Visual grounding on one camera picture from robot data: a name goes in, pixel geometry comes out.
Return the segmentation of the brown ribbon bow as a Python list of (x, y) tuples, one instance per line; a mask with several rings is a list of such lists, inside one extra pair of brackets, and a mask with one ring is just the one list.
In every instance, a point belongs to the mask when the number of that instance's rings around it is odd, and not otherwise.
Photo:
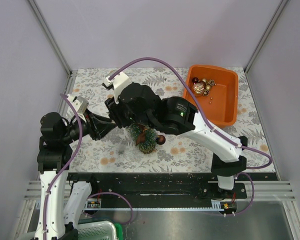
[(135, 141), (135, 145), (139, 145), (139, 144), (142, 144), (146, 141), (146, 131), (147, 131), (147, 127), (145, 125), (142, 125), (142, 124), (137, 124), (138, 128), (141, 130), (141, 132), (139, 133), (136, 141)]

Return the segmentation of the clear led battery box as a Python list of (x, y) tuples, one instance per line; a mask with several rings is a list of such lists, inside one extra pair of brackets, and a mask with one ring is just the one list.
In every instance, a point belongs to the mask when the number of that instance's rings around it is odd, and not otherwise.
[(117, 153), (118, 153), (119, 155), (124, 154), (126, 148), (127, 148), (127, 145), (124, 144), (124, 143), (121, 143), (121, 144), (118, 146)]

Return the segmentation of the small green christmas tree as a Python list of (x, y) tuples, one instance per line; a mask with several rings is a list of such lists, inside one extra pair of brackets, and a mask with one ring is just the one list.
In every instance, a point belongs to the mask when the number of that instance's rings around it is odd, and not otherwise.
[(139, 123), (133, 123), (126, 130), (140, 152), (150, 154), (155, 150), (158, 134), (154, 129)]

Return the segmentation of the dark brown bauble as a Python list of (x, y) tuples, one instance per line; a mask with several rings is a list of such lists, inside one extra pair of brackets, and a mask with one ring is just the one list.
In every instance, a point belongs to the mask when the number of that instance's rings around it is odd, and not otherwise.
[(156, 143), (158, 144), (158, 145), (163, 145), (165, 142), (166, 142), (166, 138), (165, 138), (165, 136), (164, 135), (158, 135), (157, 136), (157, 138), (156, 138)]

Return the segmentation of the orange plastic bin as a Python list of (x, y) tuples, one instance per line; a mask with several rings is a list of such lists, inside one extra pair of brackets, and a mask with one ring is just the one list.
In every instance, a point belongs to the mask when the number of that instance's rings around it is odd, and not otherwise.
[(189, 68), (185, 81), (190, 89), (194, 85), (193, 78), (215, 82), (208, 96), (196, 96), (206, 118), (221, 129), (232, 126), (237, 120), (238, 111), (237, 73), (219, 66), (196, 64)]

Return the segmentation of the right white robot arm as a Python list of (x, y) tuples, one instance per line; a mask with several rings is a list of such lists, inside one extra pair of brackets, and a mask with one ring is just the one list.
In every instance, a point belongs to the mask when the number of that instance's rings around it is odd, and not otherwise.
[(115, 88), (114, 96), (105, 105), (118, 128), (136, 124), (142, 131), (151, 128), (166, 135), (181, 135), (212, 151), (211, 172), (217, 176), (218, 194), (229, 198), (235, 193), (235, 175), (247, 167), (241, 149), (247, 146), (247, 137), (231, 136), (217, 126), (209, 128), (197, 108), (186, 99), (161, 99), (149, 86), (135, 82)]

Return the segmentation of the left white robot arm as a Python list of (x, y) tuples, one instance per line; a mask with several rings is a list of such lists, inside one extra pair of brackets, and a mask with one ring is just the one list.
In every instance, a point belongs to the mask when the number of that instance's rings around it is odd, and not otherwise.
[(70, 161), (77, 154), (72, 150), (73, 142), (81, 143), (84, 136), (101, 140), (116, 124), (86, 110), (80, 121), (68, 121), (57, 112), (44, 115), (41, 120), (41, 137), (37, 156), (40, 173), (41, 197), (39, 220), (32, 239), (76, 240), (78, 222), (87, 198), (97, 195), (97, 183), (77, 181), (73, 185), (69, 200), (65, 200), (65, 187)]

